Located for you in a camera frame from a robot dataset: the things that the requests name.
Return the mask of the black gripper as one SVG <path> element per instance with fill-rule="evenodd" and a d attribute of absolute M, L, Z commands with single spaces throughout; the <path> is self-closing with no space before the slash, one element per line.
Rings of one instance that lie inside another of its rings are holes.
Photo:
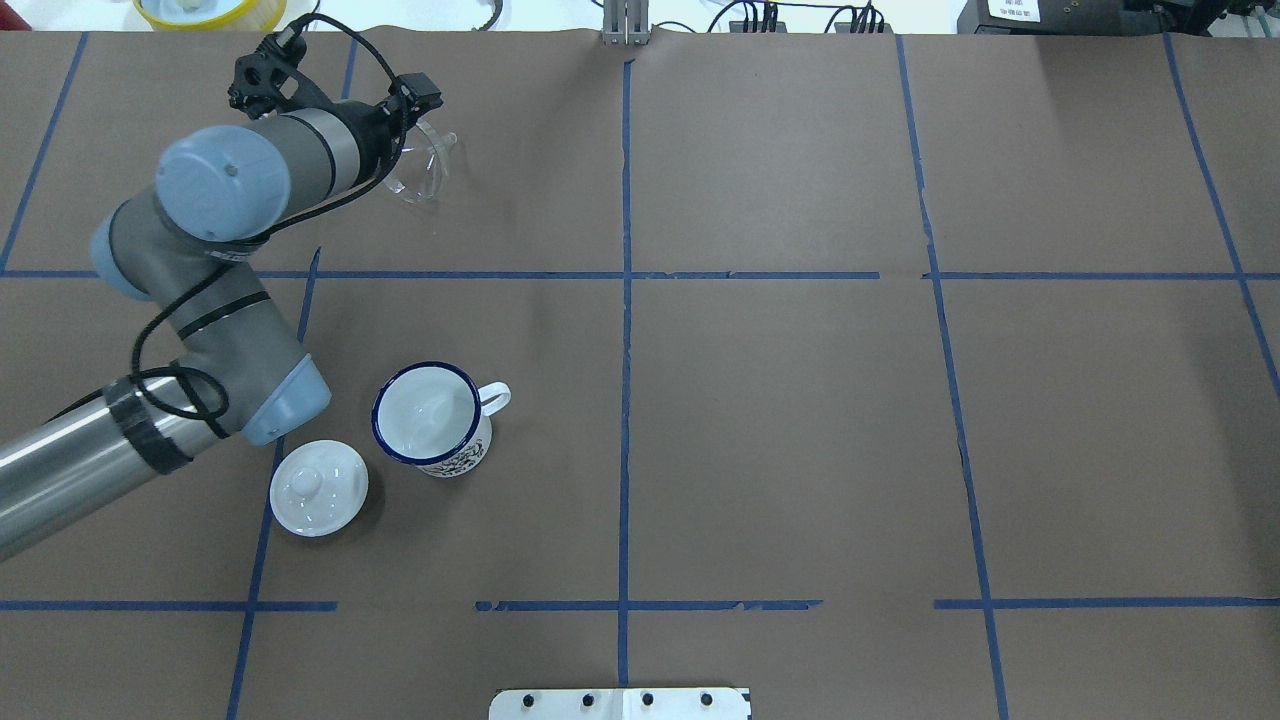
<path fill-rule="evenodd" d="M 367 167 L 389 167 L 402 152 L 420 113 L 443 105 L 442 91 L 426 74 L 396 77 L 396 96 L 383 102 L 360 104 L 360 151 Z"/>

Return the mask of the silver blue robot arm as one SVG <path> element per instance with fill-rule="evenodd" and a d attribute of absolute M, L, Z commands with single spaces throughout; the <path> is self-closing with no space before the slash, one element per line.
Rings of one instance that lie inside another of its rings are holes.
<path fill-rule="evenodd" d="M 247 69 L 228 95 L 248 122 L 170 145 L 151 186 L 93 233 L 99 277 L 157 315 L 123 377 L 3 447 L 4 559 L 220 439 L 269 445 L 332 401 L 250 259 L 380 183 L 442 91 L 408 73 L 375 104 L 335 101 L 297 70 Z"/>

